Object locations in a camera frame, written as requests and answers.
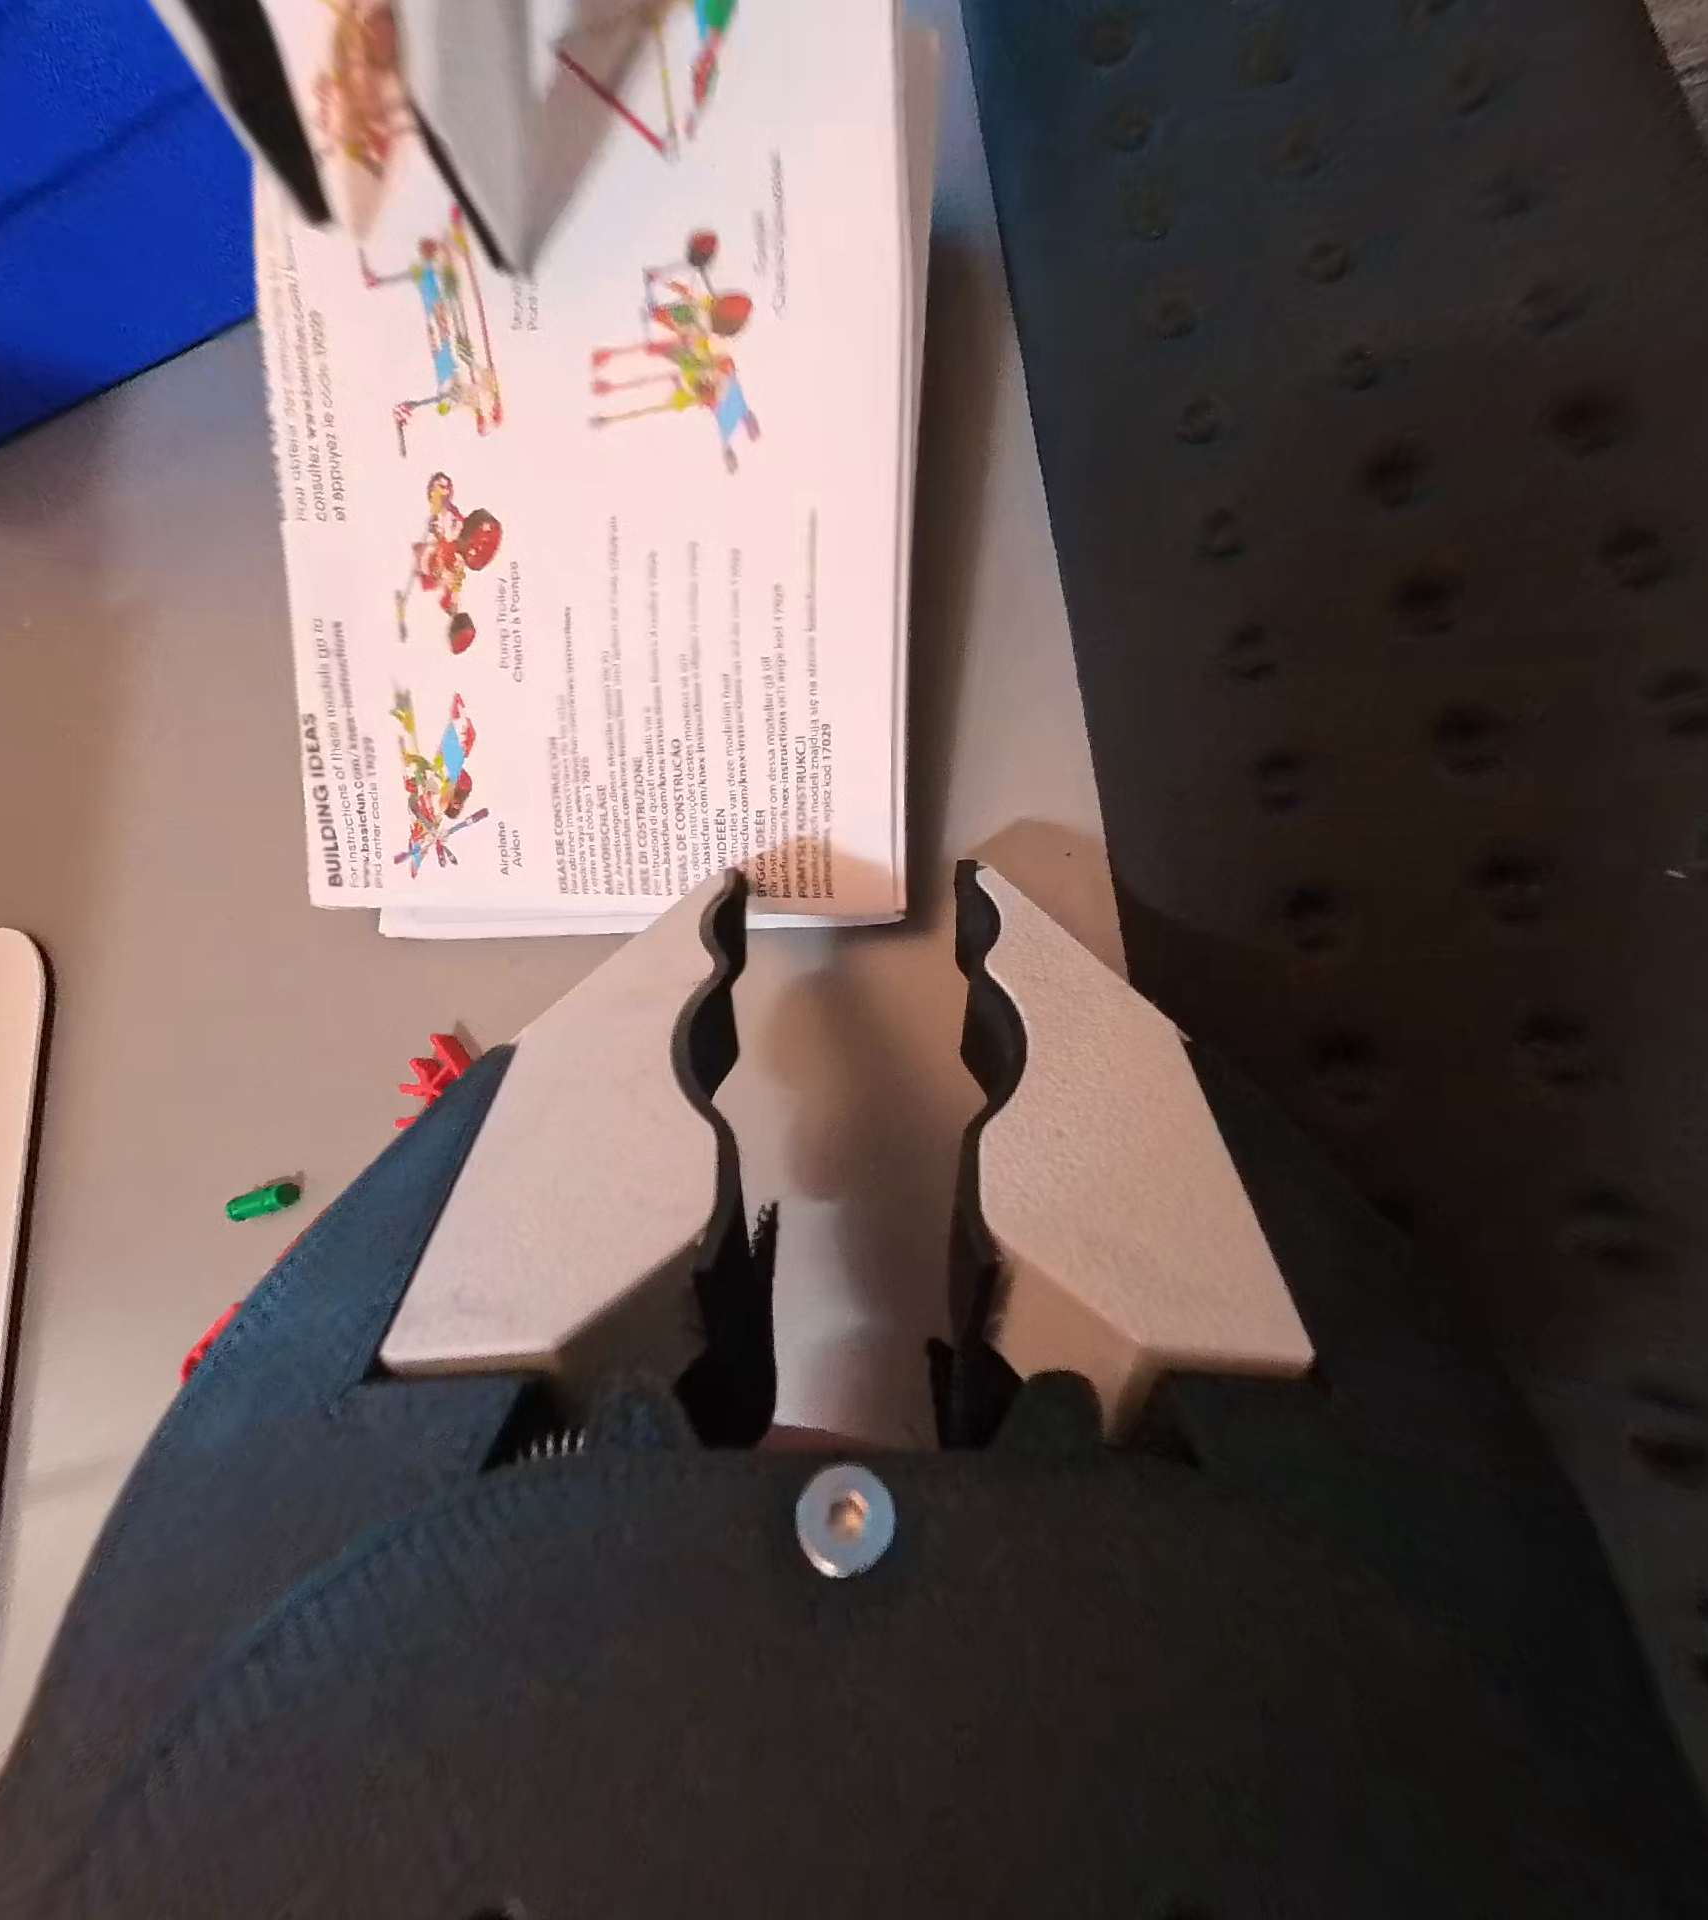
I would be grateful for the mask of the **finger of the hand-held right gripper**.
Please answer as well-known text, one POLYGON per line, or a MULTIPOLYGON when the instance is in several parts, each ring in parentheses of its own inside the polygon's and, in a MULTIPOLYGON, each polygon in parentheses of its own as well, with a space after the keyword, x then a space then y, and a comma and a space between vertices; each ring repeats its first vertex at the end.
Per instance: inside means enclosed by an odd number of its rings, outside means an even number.
POLYGON ((530 276, 607 138, 573 65, 621 65, 615 1, 396 1, 400 70, 434 166, 488 257, 530 276))
POLYGON ((177 1, 176 43, 231 127, 313 227, 333 225, 289 59, 264 1, 177 1))

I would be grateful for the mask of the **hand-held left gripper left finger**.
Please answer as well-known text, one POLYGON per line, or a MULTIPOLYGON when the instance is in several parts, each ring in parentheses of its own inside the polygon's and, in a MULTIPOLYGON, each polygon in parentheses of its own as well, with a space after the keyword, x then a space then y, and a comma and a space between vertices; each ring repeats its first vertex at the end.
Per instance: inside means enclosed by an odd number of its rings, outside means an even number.
POLYGON ((511 1039, 381 1342, 402 1379, 663 1384, 693 1433, 773 1424, 775 1222, 716 1096, 740 1059, 744 872, 698 881, 511 1039))

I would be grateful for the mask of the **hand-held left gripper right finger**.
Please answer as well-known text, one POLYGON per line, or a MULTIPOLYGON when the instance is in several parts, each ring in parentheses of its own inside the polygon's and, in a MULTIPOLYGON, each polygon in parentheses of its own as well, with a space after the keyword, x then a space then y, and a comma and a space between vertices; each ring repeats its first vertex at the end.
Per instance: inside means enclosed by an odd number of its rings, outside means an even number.
POLYGON ((954 875, 961 1129, 938 1445, 992 1441, 1021 1387, 1074 1375, 1123 1441, 1166 1378, 1317 1363, 1180 1028, 1008 875, 954 875))

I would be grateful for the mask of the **plain blue plastic bin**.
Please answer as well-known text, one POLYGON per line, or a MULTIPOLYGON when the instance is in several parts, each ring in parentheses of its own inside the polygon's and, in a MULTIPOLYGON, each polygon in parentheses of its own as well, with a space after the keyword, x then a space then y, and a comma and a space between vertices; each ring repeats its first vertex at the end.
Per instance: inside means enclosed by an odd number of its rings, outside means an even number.
POLYGON ((0 446, 252 315, 252 186, 152 3, 0 1, 0 446))

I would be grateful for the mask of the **white instruction booklet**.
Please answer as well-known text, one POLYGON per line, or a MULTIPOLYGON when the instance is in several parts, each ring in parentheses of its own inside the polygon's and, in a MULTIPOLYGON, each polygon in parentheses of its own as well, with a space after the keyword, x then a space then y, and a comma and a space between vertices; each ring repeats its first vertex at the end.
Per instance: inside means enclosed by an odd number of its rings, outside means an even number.
POLYGON ((530 273, 394 3, 267 3, 333 224, 261 172, 304 875, 383 929, 904 910, 920 271, 900 3, 619 3, 530 273))

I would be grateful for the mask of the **black perforated board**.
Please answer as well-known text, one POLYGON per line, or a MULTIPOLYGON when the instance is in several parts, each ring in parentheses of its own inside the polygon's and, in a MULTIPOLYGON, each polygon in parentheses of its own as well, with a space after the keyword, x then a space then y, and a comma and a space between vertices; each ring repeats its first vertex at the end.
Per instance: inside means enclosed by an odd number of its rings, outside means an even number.
POLYGON ((1708 1804, 1708 156, 1643 3, 961 3, 1131 983, 1477 1307, 1708 1804))

